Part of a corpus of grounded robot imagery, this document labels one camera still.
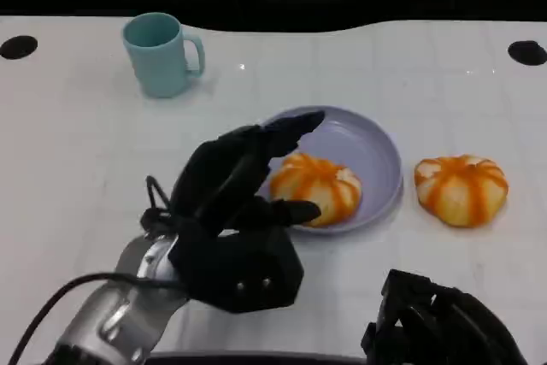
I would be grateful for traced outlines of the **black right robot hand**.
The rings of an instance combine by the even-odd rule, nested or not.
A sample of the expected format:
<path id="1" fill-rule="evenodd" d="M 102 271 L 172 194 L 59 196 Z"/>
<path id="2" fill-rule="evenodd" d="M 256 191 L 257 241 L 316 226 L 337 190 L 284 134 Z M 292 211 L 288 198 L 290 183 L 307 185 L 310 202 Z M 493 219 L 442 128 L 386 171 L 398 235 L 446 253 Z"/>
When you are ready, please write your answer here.
<path id="1" fill-rule="evenodd" d="M 501 320 L 473 295 L 392 269 L 361 347 L 369 364 L 525 364 Z"/>

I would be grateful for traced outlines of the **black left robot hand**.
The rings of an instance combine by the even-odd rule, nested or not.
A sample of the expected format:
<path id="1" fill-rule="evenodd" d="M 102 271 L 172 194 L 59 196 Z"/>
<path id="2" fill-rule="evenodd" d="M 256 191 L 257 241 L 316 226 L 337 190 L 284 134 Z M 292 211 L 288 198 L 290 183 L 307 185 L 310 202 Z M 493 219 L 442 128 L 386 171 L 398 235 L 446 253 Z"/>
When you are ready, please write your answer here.
<path id="1" fill-rule="evenodd" d="M 213 236 L 225 229 L 255 231 L 312 221 L 320 208 L 305 200 L 273 200 L 256 193 L 274 158 L 291 154 L 300 138 L 325 119 L 322 110 L 239 127 L 197 147 L 174 184 L 169 211 L 192 219 Z"/>

